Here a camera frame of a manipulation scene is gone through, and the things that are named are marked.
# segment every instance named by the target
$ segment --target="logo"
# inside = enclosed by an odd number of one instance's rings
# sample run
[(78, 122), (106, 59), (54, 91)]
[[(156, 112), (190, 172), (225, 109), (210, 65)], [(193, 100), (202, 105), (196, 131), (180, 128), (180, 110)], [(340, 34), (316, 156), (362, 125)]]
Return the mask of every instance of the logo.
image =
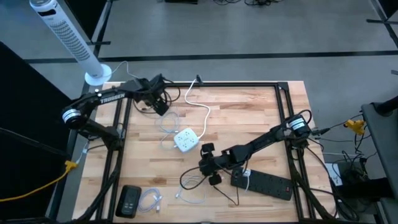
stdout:
[(118, 100), (118, 99), (124, 98), (124, 95), (125, 95), (125, 93), (122, 93), (122, 94), (119, 94), (119, 95), (116, 95), (116, 96), (111, 96), (111, 97), (100, 99), (101, 100), (101, 104), (102, 103), (108, 103), (110, 101), (114, 101), (114, 100)]

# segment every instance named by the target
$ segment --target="tower fan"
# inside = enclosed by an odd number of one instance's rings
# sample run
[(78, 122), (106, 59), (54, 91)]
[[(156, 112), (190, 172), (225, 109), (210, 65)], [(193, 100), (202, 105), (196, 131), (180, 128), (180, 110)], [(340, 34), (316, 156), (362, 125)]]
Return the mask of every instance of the tower fan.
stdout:
[(30, 0), (30, 6), (86, 71), (89, 85), (102, 85), (111, 78), (111, 68), (100, 64), (57, 0)]

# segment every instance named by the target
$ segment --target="power strip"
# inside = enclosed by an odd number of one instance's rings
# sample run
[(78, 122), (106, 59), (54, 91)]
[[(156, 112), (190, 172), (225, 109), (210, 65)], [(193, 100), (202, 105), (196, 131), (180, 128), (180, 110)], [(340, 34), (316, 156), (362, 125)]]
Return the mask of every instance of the power strip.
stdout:
[(245, 172), (245, 175), (242, 175), (242, 172), (242, 167), (235, 168), (232, 171), (232, 186), (246, 189), (248, 186), (247, 175), (249, 175), (248, 190), (283, 200), (290, 200), (292, 198), (293, 191), (291, 180), (255, 170), (251, 170), (250, 174)]
[(174, 142), (180, 151), (186, 153), (196, 147), (199, 143), (199, 138), (192, 129), (185, 128), (174, 136)]

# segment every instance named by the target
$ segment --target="wooden tabletop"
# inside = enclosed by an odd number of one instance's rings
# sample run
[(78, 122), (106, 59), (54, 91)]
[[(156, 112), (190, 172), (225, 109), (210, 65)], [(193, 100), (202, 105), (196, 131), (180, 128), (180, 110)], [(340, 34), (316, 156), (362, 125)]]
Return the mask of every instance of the wooden tabletop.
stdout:
[[(106, 83), (104, 88), (120, 83)], [(289, 82), (290, 94), (295, 112), (310, 109), (303, 82)], [(175, 97), (177, 90), (168, 88), (170, 95)], [(203, 131), (206, 108), (192, 106), (184, 101), (186, 88), (181, 89), (181, 97), (169, 111), (180, 115), (179, 130), (192, 128), (197, 135)], [(156, 124), (156, 114), (141, 114), (132, 109), (126, 137), (121, 178), (118, 195), (123, 185), (136, 185), (145, 191), (151, 187), (158, 188), (163, 199), (160, 212), (151, 210), (147, 213), (137, 211), (134, 219), (114, 217), (114, 222), (294, 222), (297, 212), (294, 197), (290, 201), (277, 199), (263, 194), (239, 189), (240, 205), (235, 206), (226, 197), (217, 192), (204, 181), (195, 190), (183, 191), (184, 198), (199, 200), (206, 191), (204, 203), (192, 204), (175, 198), (179, 187), (179, 177), (185, 170), (196, 167), (200, 158), (200, 145), (213, 142), (215, 155), (236, 144), (246, 144), (267, 132), (271, 127), (280, 124), (275, 90), (270, 87), (202, 87), (194, 88), (188, 100), (203, 103), (211, 107), (205, 135), (199, 145), (186, 154), (178, 149), (166, 150), (160, 147), (160, 140), (165, 133)], [(109, 103), (98, 108), (96, 121), (112, 125), (116, 103)], [(171, 127), (172, 121), (165, 123)], [(164, 145), (173, 146), (173, 135), (166, 137)], [(101, 141), (91, 146), (100, 145)], [(323, 159), (320, 147), (312, 143), (310, 148)], [(78, 198), (75, 205), (74, 218), (79, 217), (100, 191), (101, 178), (106, 159), (106, 148), (101, 147), (90, 151), (87, 155), (83, 177), (81, 179)], [(310, 153), (304, 155), (308, 179), (311, 188), (331, 191), (328, 176), (317, 159)], [(275, 143), (257, 153), (249, 161), (249, 169), (258, 170), (290, 179), (284, 143)], [(229, 184), (230, 177), (224, 172), (223, 183), (218, 188), (236, 200), (236, 189)], [(198, 170), (190, 175), (200, 175)], [(335, 212), (335, 201), (331, 195), (314, 192), (320, 203), (331, 213)], [(110, 191), (105, 200), (104, 214), (107, 216)], [(308, 216), (304, 194), (301, 192), (303, 209)]]

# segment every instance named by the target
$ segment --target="concrete floor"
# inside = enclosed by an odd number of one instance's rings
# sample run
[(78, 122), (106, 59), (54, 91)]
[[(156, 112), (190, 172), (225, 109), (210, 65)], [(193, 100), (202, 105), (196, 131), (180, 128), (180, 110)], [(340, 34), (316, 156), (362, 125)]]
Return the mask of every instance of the concrete floor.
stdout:
[[(199, 5), (169, 4), (156, 0), (120, 0), (113, 4), (104, 40), (112, 42), (100, 57), (344, 52), (397, 50), (386, 28), (368, 24), (379, 19), (368, 1), (285, 0), (269, 7), (249, 7), (243, 1), (219, 6), (211, 0)], [(24, 59), (70, 57), (61, 43), (30, 9), (28, 0), (0, 1), (0, 39)], [(150, 78), (163, 73), (171, 80), (303, 80), (318, 127), (340, 123), (360, 106), (398, 95), (398, 56), (264, 58), (130, 62), (131, 73)], [(119, 62), (108, 63), (115, 68)], [(69, 97), (78, 97), (84, 83), (77, 63), (32, 64)], [(111, 81), (130, 77), (120, 68)], [(339, 127), (329, 139), (353, 139)], [(354, 153), (353, 143), (324, 142), (325, 152)], [(369, 138), (361, 146), (375, 151)], [(76, 150), (75, 157), (80, 155)], [(326, 161), (341, 156), (325, 155)], [(367, 163), (371, 178), (383, 177), (377, 156)], [(68, 177), (61, 220), (70, 219), (81, 169)]]

